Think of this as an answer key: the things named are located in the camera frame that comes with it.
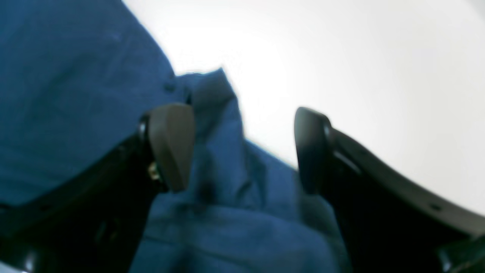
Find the blue fabric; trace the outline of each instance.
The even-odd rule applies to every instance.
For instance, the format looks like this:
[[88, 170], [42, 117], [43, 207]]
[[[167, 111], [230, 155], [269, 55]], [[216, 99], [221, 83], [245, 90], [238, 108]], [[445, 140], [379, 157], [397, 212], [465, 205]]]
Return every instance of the blue fabric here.
[[[332, 208], [245, 140], [222, 70], [175, 76], [119, 0], [0, 1], [0, 203], [60, 185], [171, 102], [195, 112], [190, 187], [157, 197], [131, 272], [169, 272], [184, 257], [191, 272], [349, 270]], [[201, 216], [208, 182], [214, 202]]]

